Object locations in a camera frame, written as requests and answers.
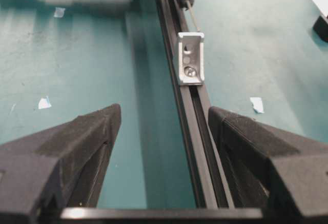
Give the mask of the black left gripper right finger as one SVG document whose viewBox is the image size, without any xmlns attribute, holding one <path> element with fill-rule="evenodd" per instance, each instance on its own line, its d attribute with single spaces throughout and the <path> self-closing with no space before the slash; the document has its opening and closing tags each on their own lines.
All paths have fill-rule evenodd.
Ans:
<svg viewBox="0 0 328 224">
<path fill-rule="evenodd" d="M 326 144 L 219 107 L 208 119 L 236 207 L 327 223 Z"/>
</svg>

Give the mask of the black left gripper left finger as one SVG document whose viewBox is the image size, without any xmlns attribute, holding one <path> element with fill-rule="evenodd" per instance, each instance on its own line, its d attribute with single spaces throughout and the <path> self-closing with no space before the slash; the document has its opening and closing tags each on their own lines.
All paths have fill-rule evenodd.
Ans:
<svg viewBox="0 0 328 224">
<path fill-rule="evenodd" d="M 1 223 L 95 207 L 121 125 L 118 104 L 1 145 Z"/>
</svg>

